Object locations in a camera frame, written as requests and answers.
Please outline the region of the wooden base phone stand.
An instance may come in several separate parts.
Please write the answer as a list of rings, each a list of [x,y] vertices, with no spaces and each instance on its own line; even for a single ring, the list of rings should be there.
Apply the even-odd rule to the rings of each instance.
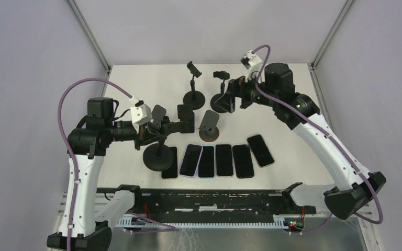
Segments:
[[[156,120],[157,122],[163,121],[164,116],[166,115],[166,109],[160,105],[155,105],[152,110],[152,119]]]

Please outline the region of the black round clamp stand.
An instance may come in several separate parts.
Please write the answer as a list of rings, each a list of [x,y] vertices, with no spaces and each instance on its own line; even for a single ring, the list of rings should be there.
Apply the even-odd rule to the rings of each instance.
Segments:
[[[198,70],[192,61],[189,61],[186,66],[192,74],[192,79],[190,81],[191,90],[184,95],[183,104],[191,105],[193,110],[198,110],[205,104],[204,94],[195,89],[195,78],[199,78],[202,72]]]

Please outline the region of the black folding phone stand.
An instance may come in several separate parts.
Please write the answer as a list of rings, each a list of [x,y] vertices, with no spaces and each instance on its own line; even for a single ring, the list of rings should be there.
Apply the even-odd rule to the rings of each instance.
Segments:
[[[192,105],[177,105],[180,133],[189,134],[195,131],[195,114]]]

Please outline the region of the cream cased phone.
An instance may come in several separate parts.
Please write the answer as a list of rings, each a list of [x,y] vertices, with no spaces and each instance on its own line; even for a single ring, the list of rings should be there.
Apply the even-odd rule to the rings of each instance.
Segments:
[[[162,179],[176,179],[178,177],[178,150],[177,147],[170,147],[173,153],[173,162],[171,166],[161,172]]]

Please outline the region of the lilac cased phone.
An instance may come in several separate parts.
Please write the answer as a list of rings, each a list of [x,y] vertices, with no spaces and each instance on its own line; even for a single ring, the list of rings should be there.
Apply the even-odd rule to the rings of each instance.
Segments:
[[[202,150],[203,147],[200,145],[189,144],[187,146],[179,171],[180,175],[187,177],[195,176]]]

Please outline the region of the white cased phone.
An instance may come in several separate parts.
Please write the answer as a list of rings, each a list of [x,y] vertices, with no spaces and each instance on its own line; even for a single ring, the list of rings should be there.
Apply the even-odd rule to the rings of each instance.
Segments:
[[[218,177],[233,176],[233,155],[230,144],[217,144],[215,147],[216,175]]]

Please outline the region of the dark phone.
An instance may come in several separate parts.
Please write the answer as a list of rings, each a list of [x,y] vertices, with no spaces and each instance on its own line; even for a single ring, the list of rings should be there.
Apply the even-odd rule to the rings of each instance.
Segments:
[[[240,179],[253,178],[254,169],[249,146],[246,144],[234,145],[232,154],[237,177]]]

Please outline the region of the light blue cased phone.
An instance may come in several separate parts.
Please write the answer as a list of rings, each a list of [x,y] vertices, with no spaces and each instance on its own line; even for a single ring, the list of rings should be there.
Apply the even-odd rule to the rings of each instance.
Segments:
[[[213,146],[203,146],[200,160],[198,163],[199,178],[214,178],[215,176],[215,148]]]

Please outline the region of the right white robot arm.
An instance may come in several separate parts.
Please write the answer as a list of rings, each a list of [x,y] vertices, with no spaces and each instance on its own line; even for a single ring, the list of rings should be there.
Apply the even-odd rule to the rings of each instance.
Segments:
[[[251,104],[271,107],[275,116],[285,123],[313,150],[331,175],[334,183],[307,185],[295,183],[285,189],[281,199],[285,212],[295,213],[302,206],[327,208],[341,220],[374,201],[386,183],[381,172],[371,172],[358,162],[331,131],[319,107],[307,95],[295,91],[294,76],[285,63],[271,63],[264,68],[263,82],[250,72],[228,82],[224,94],[215,100],[220,109],[233,113],[236,98],[241,109]]]

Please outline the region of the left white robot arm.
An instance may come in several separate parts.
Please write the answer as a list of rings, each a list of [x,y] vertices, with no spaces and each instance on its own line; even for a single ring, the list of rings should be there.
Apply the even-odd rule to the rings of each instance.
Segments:
[[[152,111],[142,100],[132,98],[131,120],[117,121],[118,101],[91,98],[87,114],[65,138],[70,178],[65,212],[56,233],[47,238],[47,247],[58,250],[108,250],[112,232],[123,215],[143,208],[139,186],[121,185],[100,210],[95,210],[97,183],[107,149],[112,142],[134,141],[135,148],[163,139],[147,130]]]

